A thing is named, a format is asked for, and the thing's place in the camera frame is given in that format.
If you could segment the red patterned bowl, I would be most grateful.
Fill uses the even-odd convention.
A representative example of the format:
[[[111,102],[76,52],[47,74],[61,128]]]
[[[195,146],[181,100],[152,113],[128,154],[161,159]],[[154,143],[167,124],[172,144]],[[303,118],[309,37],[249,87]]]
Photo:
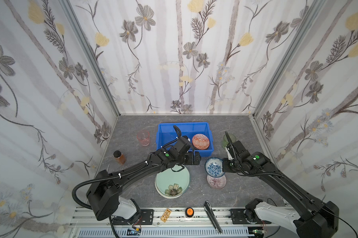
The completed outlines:
[[[210,146],[210,140],[206,135],[198,133],[193,136],[192,144],[197,150],[207,150]]]

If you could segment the blue white patterned bowl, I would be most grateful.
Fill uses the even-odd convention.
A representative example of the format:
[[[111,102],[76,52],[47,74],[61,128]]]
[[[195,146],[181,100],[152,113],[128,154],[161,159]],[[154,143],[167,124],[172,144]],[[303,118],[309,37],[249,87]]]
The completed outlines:
[[[206,173],[213,178],[222,177],[225,172],[223,171],[223,161],[218,157],[211,157],[205,163]]]

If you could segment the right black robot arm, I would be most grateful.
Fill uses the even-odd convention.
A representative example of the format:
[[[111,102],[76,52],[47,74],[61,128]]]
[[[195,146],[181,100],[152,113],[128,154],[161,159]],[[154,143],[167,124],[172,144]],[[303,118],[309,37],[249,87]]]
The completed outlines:
[[[289,177],[261,152],[249,153],[240,141],[226,146],[223,171],[259,178],[294,209],[292,212],[271,206],[262,199],[254,199],[245,207],[245,218],[254,223],[269,221],[283,227],[300,238],[331,238],[339,228],[339,208],[333,202],[323,202]]]

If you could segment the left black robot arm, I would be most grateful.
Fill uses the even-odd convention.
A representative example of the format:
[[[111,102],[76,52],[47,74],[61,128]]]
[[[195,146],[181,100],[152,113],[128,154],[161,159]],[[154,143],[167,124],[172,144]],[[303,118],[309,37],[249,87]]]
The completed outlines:
[[[199,165],[200,161],[200,153],[189,138],[181,136],[130,168],[112,173],[100,171],[94,179],[76,185],[71,192],[72,198],[79,206],[92,210],[98,221],[115,216],[135,224],[142,216],[141,209],[134,199],[121,197],[124,190],[140,179],[173,169],[176,165]]]

